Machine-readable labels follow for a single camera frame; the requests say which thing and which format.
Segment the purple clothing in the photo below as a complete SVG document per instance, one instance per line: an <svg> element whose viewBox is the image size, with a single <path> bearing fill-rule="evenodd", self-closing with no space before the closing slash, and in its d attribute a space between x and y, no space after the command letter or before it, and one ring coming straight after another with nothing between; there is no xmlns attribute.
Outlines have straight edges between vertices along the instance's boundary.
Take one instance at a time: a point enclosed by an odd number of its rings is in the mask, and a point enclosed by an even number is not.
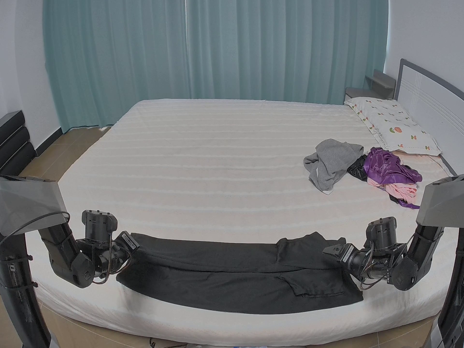
<svg viewBox="0 0 464 348"><path fill-rule="evenodd" d="M364 162L364 170L370 179L379 184L422 182L417 170L402 165L398 156L380 147L371 148Z"/></svg>

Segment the floor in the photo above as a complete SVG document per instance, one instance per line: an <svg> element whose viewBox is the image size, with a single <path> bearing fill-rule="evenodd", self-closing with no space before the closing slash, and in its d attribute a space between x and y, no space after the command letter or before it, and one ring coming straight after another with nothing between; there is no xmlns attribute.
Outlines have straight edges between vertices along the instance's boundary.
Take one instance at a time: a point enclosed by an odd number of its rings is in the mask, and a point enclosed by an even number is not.
<svg viewBox="0 0 464 348"><path fill-rule="evenodd" d="M44 153L34 159L22 172L58 181L65 171L101 136L108 128L74 129L59 137ZM40 303L45 321L55 333L61 348L150 348L150 338L100 328L87 323L61 316ZM333 343L308 346L318 348L420 348L432 326L433 318ZM0 347L20 348L21 342L16 335L5 307L0 300ZM152 339L156 348L164 348L179 343Z"/></svg>

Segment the mattress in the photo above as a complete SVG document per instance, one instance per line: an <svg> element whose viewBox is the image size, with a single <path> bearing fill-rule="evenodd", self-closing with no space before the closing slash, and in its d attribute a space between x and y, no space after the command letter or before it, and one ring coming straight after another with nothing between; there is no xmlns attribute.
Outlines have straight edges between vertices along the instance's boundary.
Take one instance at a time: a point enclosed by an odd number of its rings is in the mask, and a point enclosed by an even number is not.
<svg viewBox="0 0 464 348"><path fill-rule="evenodd" d="M378 146L348 107L243 100L137 103L59 182L76 238L81 212L112 212L119 231L167 239L275 243L318 231L362 247L369 222L394 216L397 237L413 234L417 211L345 175L319 192L303 158L324 139ZM439 158L401 154L426 184L447 176ZM112 276L79 289L53 274L37 232L27 234L37 295L57 312L126 333L225 346L322 344L415 322L440 310L454 261L457 229L446 229L430 272L411 290L385 282L364 301L288 315L201 310L138 294Z"/></svg>

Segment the white label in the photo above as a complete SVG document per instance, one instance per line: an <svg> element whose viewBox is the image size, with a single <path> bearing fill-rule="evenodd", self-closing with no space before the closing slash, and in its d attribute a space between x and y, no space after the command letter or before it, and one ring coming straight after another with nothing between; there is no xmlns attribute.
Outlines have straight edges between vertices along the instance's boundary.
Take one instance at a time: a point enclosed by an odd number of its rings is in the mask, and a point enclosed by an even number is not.
<svg viewBox="0 0 464 348"><path fill-rule="evenodd" d="M129 245L132 248L132 250L136 248L136 245L130 240L129 237L127 237L125 233L122 234L122 238L125 239L125 241L127 242L127 245Z"/></svg>
<svg viewBox="0 0 464 348"><path fill-rule="evenodd" d="M353 245L349 246L348 251L345 253L345 255L343 256L343 258L341 260L343 263L347 262L349 256L351 255L351 253L353 252L354 249L355 249L355 247Z"/></svg>

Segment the curtain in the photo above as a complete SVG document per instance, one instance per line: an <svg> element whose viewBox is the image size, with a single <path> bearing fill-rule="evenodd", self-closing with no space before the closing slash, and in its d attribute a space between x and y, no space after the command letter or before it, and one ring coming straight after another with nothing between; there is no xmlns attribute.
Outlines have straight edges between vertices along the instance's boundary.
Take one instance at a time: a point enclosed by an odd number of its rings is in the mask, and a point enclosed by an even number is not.
<svg viewBox="0 0 464 348"><path fill-rule="evenodd" d="M342 104L383 69L388 0L43 0L64 131L143 99Z"/></svg>
<svg viewBox="0 0 464 348"><path fill-rule="evenodd" d="M388 0L187 0L192 97L342 104L387 27Z"/></svg>
<svg viewBox="0 0 464 348"><path fill-rule="evenodd" d="M63 131L135 103L189 98L185 0L43 0L46 68Z"/></svg>

